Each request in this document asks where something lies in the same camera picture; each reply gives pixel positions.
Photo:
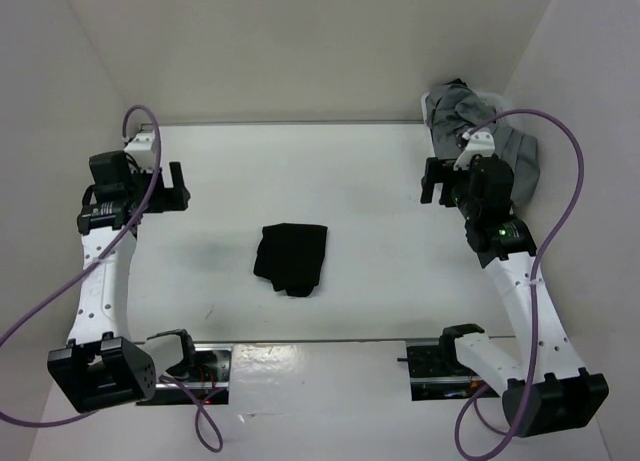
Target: white basket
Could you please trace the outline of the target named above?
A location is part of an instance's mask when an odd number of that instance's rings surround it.
[[[488,106],[491,106],[496,110],[496,113],[502,113],[503,111],[509,111],[513,109],[511,103],[504,97],[495,93],[488,93],[485,91],[475,91],[478,97],[482,100],[482,102]],[[429,91],[422,95],[420,98],[420,107],[422,108],[422,122],[425,126],[427,126],[427,96],[429,96]],[[511,126],[514,129],[522,131],[522,127],[515,116],[509,116],[507,118],[499,119],[497,124],[500,126]]]

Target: cable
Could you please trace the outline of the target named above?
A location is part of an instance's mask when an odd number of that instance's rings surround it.
[[[153,112],[149,108],[147,108],[146,106],[143,106],[141,104],[136,104],[134,106],[131,106],[127,110],[127,112],[125,113],[124,119],[122,121],[122,136],[124,138],[126,138],[126,136],[127,136],[127,127],[128,127],[128,124],[129,124],[129,118],[131,117],[131,115],[135,111],[138,111],[138,110],[144,111],[147,114],[147,116],[149,117],[149,119],[151,120],[151,123],[153,124],[153,131],[155,133],[155,138],[156,138],[156,159],[155,159],[155,162],[154,162],[153,174],[151,175],[151,181],[149,182],[149,186],[147,187],[147,191],[145,192],[144,197],[142,198],[142,201],[140,202],[140,205],[136,208],[136,210],[131,215],[131,219],[129,219],[129,222],[124,226],[123,229],[120,230],[120,232],[116,235],[116,237],[113,238],[113,241],[111,241],[111,243],[109,243],[109,245],[102,251],[102,253],[100,253],[100,255],[98,256],[96,261],[94,261],[92,264],[90,264],[89,266],[84,268],[82,271],[80,271],[80,273],[78,273],[76,276],[71,278],[65,284],[60,286],[53,293],[51,293],[49,296],[47,296],[45,299],[43,299],[41,302],[39,302],[36,306],[31,308],[24,316],[22,316],[18,321],[16,321],[16,323],[13,326],[9,327],[9,329],[7,329],[7,331],[2,334],[2,336],[0,337],[0,348],[27,321],[29,321],[31,318],[33,318],[36,314],[38,314],[40,311],[42,311],[49,304],[51,304],[53,301],[58,299],[62,294],[67,292],[69,289],[71,289],[73,286],[78,284],[84,278],[89,276],[89,274],[91,274],[98,267],[100,262],[104,258],[106,258],[111,253],[111,251],[113,251],[113,248],[116,247],[116,245],[122,240],[122,238],[124,238],[124,236],[129,231],[131,231],[131,229],[134,226],[136,226],[136,224],[142,218],[142,214],[144,213],[144,210],[147,208],[147,204],[149,203],[149,199],[151,199],[151,195],[153,194],[153,190],[154,190],[154,188],[156,186],[156,183],[158,182],[158,176],[160,175],[160,160],[161,160],[161,157],[162,157],[162,143],[161,143],[161,140],[160,140],[160,125],[158,124],[158,120],[156,119],[156,116],[153,114]],[[59,420],[59,421],[34,422],[34,421],[25,421],[25,420],[22,420],[22,419],[14,418],[13,416],[9,416],[8,414],[5,414],[2,411],[0,411],[0,420],[5,421],[5,422],[10,423],[10,424],[14,424],[16,426],[22,426],[24,428],[53,428],[53,427],[56,427],[56,426],[64,426],[65,424],[73,423],[75,421],[80,421],[81,419],[84,419],[87,416],[91,416],[92,414],[93,413],[85,413],[85,414],[81,414],[81,415],[78,415],[78,416],[74,416],[72,418],[62,419],[62,420]]]
[[[184,394],[187,395],[187,397],[198,408],[198,411],[196,412],[196,417],[195,417],[195,428],[196,428],[196,435],[198,436],[200,443],[202,443],[202,445],[212,453],[219,453],[220,451],[222,451],[222,447],[224,446],[224,442],[222,441],[222,434],[220,433],[220,430],[218,429],[218,426],[216,425],[215,421],[211,418],[207,410],[204,409],[203,404],[206,403],[209,399],[211,399],[213,396],[215,396],[219,392],[224,391],[224,389],[213,390],[211,394],[209,394],[206,398],[202,400],[202,402],[200,402],[198,398],[196,398],[195,395],[191,392],[191,390],[187,388],[184,384],[182,384],[180,381],[178,381],[177,379],[171,378],[169,376],[164,376],[164,375],[160,376],[158,379],[163,383],[175,384],[178,388],[182,390]],[[204,439],[204,437],[202,436],[202,433],[200,432],[200,423],[199,423],[200,414],[202,414],[205,417],[205,419],[209,423],[209,426],[211,426],[213,431],[216,433],[216,436],[218,437],[217,448],[209,444],[207,440]]]
[[[538,274],[538,268],[540,267],[540,262],[542,261],[542,256],[544,256],[547,249],[549,248],[549,245],[551,244],[553,239],[556,237],[556,235],[558,234],[562,226],[564,226],[564,224],[566,223],[567,219],[573,212],[573,209],[575,208],[576,203],[578,202],[578,198],[580,197],[580,192],[582,191],[582,185],[584,183],[584,156],[582,155],[582,149],[580,148],[580,144],[578,143],[578,140],[576,139],[574,134],[571,132],[571,130],[567,126],[565,126],[564,123],[562,123],[562,121],[560,121],[558,118],[548,113],[545,113],[544,111],[539,111],[537,109],[513,109],[509,111],[504,111],[500,114],[497,114],[496,116],[486,121],[485,123],[481,124],[480,126],[477,126],[471,129],[469,134],[474,134],[480,129],[485,128],[488,125],[496,122],[498,119],[504,118],[506,116],[511,116],[513,114],[530,114],[533,116],[544,118],[547,121],[550,121],[553,124],[555,124],[569,138],[569,141],[571,141],[571,145],[575,150],[576,158],[578,160],[578,179],[576,181],[576,187],[573,191],[573,195],[571,196],[571,200],[569,201],[567,208],[565,209],[564,213],[562,214],[562,216],[560,217],[556,225],[553,227],[553,229],[551,230],[549,235],[546,237],[546,239],[542,242],[542,245],[538,249],[538,255],[533,261],[533,265],[531,267],[530,279],[535,279]],[[458,414],[458,417],[455,423],[454,440],[455,440],[456,448],[458,449],[458,452],[462,455],[464,459],[468,461],[488,461],[490,459],[493,459],[498,454],[500,454],[509,445],[511,440],[515,437],[516,433],[518,432],[518,429],[520,428],[520,424],[522,423],[522,419],[524,418],[524,414],[527,409],[527,404],[529,403],[531,390],[533,388],[533,378],[535,375],[536,363],[538,361],[538,337],[539,337],[538,291],[536,289],[536,285],[532,284],[531,285],[531,354],[529,357],[529,368],[527,371],[527,377],[525,380],[524,389],[522,391],[522,398],[520,398],[520,404],[518,405],[518,410],[516,411],[516,414],[513,418],[513,422],[511,423],[509,430],[506,433],[503,433],[497,428],[494,428],[493,426],[491,426],[480,415],[480,411],[476,407],[476,412],[480,416],[480,421],[489,429],[491,429],[493,432],[499,432],[499,434],[504,434],[504,438],[495,448],[493,448],[488,453],[483,454],[481,456],[472,456],[462,448],[462,444],[460,443],[460,426],[462,424],[462,419],[464,418],[464,415],[469,409],[469,407],[472,404],[474,405],[476,404],[477,400],[489,390],[489,386],[485,385],[482,388],[480,388],[478,391],[476,391],[473,394],[473,396],[471,396],[467,400],[467,402],[464,404],[464,406],[462,407],[462,410],[460,410],[460,414]]]

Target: white wall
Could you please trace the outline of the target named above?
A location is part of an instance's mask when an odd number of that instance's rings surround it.
[[[70,0],[125,100],[168,122],[420,119],[502,92],[549,0]]]
[[[552,0],[506,94],[549,111],[584,149],[575,215],[544,262],[562,319],[611,395],[598,419],[615,461],[637,459],[636,380],[640,236],[640,0]],[[562,134],[523,119],[539,136],[542,177],[528,211],[538,239],[566,205],[576,177]]]
[[[87,160],[118,146],[124,104],[66,0],[0,0],[0,46],[4,332],[80,268]],[[0,409],[40,419],[47,351],[64,343],[76,300],[66,296],[0,350]],[[2,458],[27,459],[34,436],[0,422]]]

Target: wall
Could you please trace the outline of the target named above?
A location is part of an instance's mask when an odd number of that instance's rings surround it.
[[[70,0],[125,100],[166,122],[417,120],[503,91],[549,0]]]
[[[638,26],[640,0],[552,0],[506,90],[514,105],[560,117],[584,150],[583,195],[544,270],[582,355],[609,381],[598,419],[615,461],[637,459],[639,446]],[[566,206],[576,163],[557,129],[523,121],[541,144],[542,177],[527,213],[541,239]]]
[[[91,154],[118,146],[124,104],[66,0],[0,0],[0,332],[81,266],[75,227]],[[71,293],[0,351],[0,409],[39,420],[47,351],[73,319]],[[34,430],[0,422],[3,459]]]

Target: black cloth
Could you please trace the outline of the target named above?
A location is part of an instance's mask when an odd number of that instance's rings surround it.
[[[315,224],[265,226],[253,274],[271,281],[274,291],[309,296],[320,284],[327,231]]]

